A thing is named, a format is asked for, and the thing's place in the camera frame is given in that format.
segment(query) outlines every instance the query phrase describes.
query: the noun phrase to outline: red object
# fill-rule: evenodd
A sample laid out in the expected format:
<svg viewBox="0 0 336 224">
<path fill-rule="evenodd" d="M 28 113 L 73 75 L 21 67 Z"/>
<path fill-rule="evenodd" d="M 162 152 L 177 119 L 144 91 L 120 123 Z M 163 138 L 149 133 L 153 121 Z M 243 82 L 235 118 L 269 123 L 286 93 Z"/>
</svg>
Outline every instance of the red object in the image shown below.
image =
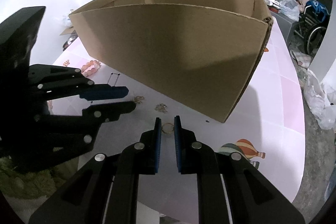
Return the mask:
<svg viewBox="0 0 336 224">
<path fill-rule="evenodd" d="M 274 12 L 274 13 L 278 13 L 279 12 L 279 10 L 277 8 L 275 8 L 275 7 L 268 7 L 268 9 L 270 11 Z"/>
</svg>

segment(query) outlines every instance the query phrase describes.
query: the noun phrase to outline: keyring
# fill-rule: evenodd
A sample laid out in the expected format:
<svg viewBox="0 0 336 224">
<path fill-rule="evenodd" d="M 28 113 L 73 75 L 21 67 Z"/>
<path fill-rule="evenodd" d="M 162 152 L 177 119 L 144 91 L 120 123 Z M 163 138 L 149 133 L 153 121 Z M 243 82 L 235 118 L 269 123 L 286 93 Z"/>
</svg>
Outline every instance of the keyring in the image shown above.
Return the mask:
<svg viewBox="0 0 336 224">
<path fill-rule="evenodd" d="M 167 125 L 167 124 L 170 124 L 170 125 L 172 126 L 172 130 L 169 131 L 169 132 L 166 132 L 166 131 L 164 131 L 164 129 L 163 129 L 163 127 L 164 127 L 165 125 Z M 171 122 L 166 122 L 166 123 L 164 123 L 164 124 L 162 125 L 161 130 L 162 130 L 162 132 L 163 132 L 164 134 L 170 134 L 170 133 L 172 133 L 172 132 L 174 131 L 174 125 L 173 125 Z"/>
</svg>

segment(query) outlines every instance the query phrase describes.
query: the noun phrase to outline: hot air balloon print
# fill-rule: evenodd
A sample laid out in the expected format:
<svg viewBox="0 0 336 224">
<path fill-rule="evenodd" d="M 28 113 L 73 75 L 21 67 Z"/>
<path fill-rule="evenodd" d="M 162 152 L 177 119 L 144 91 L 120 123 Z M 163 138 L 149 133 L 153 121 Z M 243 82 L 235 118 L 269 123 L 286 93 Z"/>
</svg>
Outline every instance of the hot air balloon print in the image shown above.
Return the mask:
<svg viewBox="0 0 336 224">
<path fill-rule="evenodd" d="M 239 146 L 237 146 L 237 145 L 235 145 L 235 144 L 233 144 L 233 143 L 226 143 L 225 145 L 223 145 L 220 149 L 219 149 L 219 151 L 218 151 L 218 153 L 220 153 L 220 154 L 223 154 L 223 155 L 227 155 L 227 156 L 229 156 L 231 153 L 234 153 L 234 152 L 237 152 L 237 153 L 239 153 L 239 154 L 241 154 L 244 158 L 246 158 L 256 169 L 258 169 L 258 167 L 259 167 L 259 162 L 258 161 L 252 161 L 252 160 L 249 160 L 247 157 L 246 157 L 246 155 L 244 154 L 244 152 L 243 152 L 243 150 L 239 147 Z"/>
<path fill-rule="evenodd" d="M 253 144 L 246 140 L 246 139 L 240 139 L 238 140 L 235 145 L 237 145 L 244 153 L 246 158 L 251 159 L 253 157 L 260 157 L 262 159 L 265 158 L 265 153 L 257 151 Z"/>
</svg>

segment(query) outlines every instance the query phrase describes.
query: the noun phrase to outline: wheelchair wheel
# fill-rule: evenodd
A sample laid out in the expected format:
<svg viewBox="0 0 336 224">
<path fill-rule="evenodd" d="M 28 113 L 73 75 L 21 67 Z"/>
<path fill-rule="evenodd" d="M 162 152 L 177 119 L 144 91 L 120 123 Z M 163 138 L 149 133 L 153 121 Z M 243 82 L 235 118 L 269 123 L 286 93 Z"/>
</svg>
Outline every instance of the wheelchair wheel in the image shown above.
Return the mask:
<svg viewBox="0 0 336 224">
<path fill-rule="evenodd" d="M 321 46 L 326 30 L 327 28 L 320 24 L 312 25 L 307 29 L 303 39 L 304 51 L 306 54 L 311 55 L 314 49 Z"/>
</svg>

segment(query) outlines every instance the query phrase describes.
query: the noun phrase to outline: cardboard piece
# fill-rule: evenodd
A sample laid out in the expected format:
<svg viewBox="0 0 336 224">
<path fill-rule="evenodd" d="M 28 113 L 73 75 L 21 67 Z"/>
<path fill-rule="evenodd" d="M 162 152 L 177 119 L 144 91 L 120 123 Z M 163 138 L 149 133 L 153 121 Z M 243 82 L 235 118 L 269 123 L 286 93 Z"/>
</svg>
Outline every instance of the cardboard piece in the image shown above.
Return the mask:
<svg viewBox="0 0 336 224">
<path fill-rule="evenodd" d="M 273 23 L 264 0 L 94 0 L 69 17 L 90 56 L 219 122 Z"/>
<path fill-rule="evenodd" d="M 75 30 L 75 27 L 72 26 L 70 28 L 66 28 L 60 35 L 65 35 L 65 34 L 72 34 Z"/>
</svg>

